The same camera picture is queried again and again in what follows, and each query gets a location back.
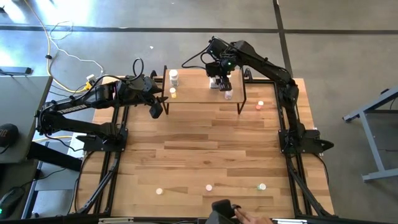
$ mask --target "gray floor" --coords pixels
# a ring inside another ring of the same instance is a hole
[[[73,20],[76,26],[95,27],[277,28],[272,0],[37,2],[35,9],[46,24]],[[0,15],[0,25],[38,24],[22,1],[14,3],[24,17]],[[286,29],[398,29],[395,0],[279,0],[279,4]],[[244,39],[258,54],[284,66],[278,34],[74,32],[58,43],[71,54],[97,60],[108,74],[127,75],[136,57],[144,59],[145,73],[161,73],[165,64],[179,68],[203,49],[212,35],[227,41]],[[335,213],[344,218],[398,223],[398,179],[363,183],[361,175],[376,171],[376,165],[361,123],[345,124],[341,119],[384,89],[398,85],[398,35],[287,34],[286,39],[294,77],[305,79],[315,125],[322,138],[335,143],[325,153]],[[2,65],[30,66],[36,75],[45,75],[46,48],[43,32],[0,31]],[[80,86],[92,73],[100,74],[92,63],[61,52],[52,71],[70,88]],[[61,98],[49,95],[49,100]],[[72,118],[89,121],[92,115],[92,111],[82,111]],[[388,166],[397,167],[398,153],[381,153]],[[45,213],[53,208],[43,203],[35,209]]]

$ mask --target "bottle cap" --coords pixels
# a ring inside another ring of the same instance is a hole
[[[156,189],[156,194],[158,194],[158,195],[163,194],[163,189],[161,189],[161,188]]]
[[[265,184],[260,184],[260,185],[257,186],[257,188],[259,190],[265,190],[267,188],[267,186]]]
[[[176,71],[176,69],[172,69],[169,71],[169,75],[172,78],[175,78],[178,75],[178,71]]]

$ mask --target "person's hand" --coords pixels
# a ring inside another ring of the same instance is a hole
[[[242,210],[242,208],[237,208],[234,211],[236,218],[238,218],[242,224],[272,224],[272,221],[268,217],[252,217]]]

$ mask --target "wooden table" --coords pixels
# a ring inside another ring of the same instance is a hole
[[[295,80],[300,88],[300,118],[311,129],[304,80]],[[128,147],[122,153],[112,216],[208,217],[212,202],[228,198],[253,215],[294,217],[285,157],[279,152],[274,87],[247,84],[246,91],[240,115],[235,105],[176,103],[169,115],[152,119],[148,107],[131,107]],[[256,111],[259,100],[264,107]],[[109,122],[112,113],[111,108],[96,110],[93,122]],[[103,152],[95,152],[86,163],[79,207],[98,185],[103,157]],[[333,213],[322,163],[310,154],[302,157],[309,189]],[[257,190],[260,183],[267,189]],[[206,191],[207,184],[213,186],[211,192]],[[164,194],[157,195],[157,188],[163,188]],[[298,196],[304,211],[301,192]]]

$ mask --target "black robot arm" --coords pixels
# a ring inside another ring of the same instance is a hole
[[[117,81],[97,85],[104,77],[99,78],[93,87],[83,95],[61,101],[46,102],[37,113],[37,130],[40,134],[51,135],[58,131],[72,131],[86,133],[88,137],[96,136],[103,142],[119,140],[120,130],[114,123],[93,124],[77,121],[64,117],[65,114],[80,111],[88,108],[103,109],[109,107],[135,106],[139,104],[150,106],[150,115],[158,118],[163,112],[161,102],[167,97],[159,98],[154,96],[161,93],[155,81],[150,77],[140,75],[138,77],[126,76],[117,78]]]
[[[210,40],[206,50],[215,60],[206,63],[206,72],[209,77],[219,79],[221,91],[232,89],[227,75],[236,66],[250,66],[274,81],[278,87],[278,97],[281,106],[285,108],[288,130],[279,131],[281,150],[283,153],[321,153],[331,147],[333,143],[321,140],[318,130],[306,130],[300,122],[297,111],[297,99],[299,88],[290,73],[277,65],[274,65],[268,58],[263,58],[256,53],[254,48],[244,40],[227,43],[217,37]]]

